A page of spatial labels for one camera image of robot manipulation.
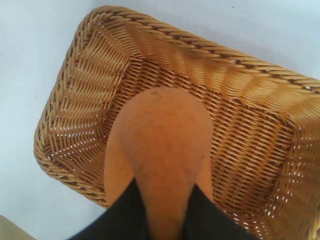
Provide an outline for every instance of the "dark spot on skin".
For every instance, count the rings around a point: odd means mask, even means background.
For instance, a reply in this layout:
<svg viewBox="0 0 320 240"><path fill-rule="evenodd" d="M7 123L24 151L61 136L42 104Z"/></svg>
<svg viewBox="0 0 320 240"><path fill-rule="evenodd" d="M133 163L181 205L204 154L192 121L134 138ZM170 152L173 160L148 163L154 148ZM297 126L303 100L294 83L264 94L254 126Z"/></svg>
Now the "dark spot on skin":
<svg viewBox="0 0 320 240"><path fill-rule="evenodd" d="M159 92L158 92L158 90L153 90L153 91L151 92L151 94L152 94L152 95L158 95Z"/></svg>

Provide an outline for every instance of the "white surface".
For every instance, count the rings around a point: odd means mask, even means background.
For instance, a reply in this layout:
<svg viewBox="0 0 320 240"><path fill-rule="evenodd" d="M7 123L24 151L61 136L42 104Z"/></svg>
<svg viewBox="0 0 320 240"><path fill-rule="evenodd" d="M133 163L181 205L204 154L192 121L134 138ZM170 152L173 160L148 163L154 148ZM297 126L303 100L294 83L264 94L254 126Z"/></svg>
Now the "white surface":
<svg viewBox="0 0 320 240"><path fill-rule="evenodd" d="M0 214L38 240L65 239L104 210L48 177L33 136L74 32L118 5L320 79L319 0L0 1Z"/></svg>

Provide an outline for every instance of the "woven rattan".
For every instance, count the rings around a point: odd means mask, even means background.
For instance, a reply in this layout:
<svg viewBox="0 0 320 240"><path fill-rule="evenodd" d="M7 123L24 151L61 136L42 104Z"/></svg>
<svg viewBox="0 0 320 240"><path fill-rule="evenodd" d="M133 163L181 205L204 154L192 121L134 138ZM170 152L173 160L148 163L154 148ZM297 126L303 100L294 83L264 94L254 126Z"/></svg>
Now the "woven rattan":
<svg viewBox="0 0 320 240"><path fill-rule="evenodd" d="M183 89L209 111L221 210L261 239L320 239L320 81L127 8L97 8L76 30L35 132L38 164L107 207L113 121L159 86Z"/></svg>

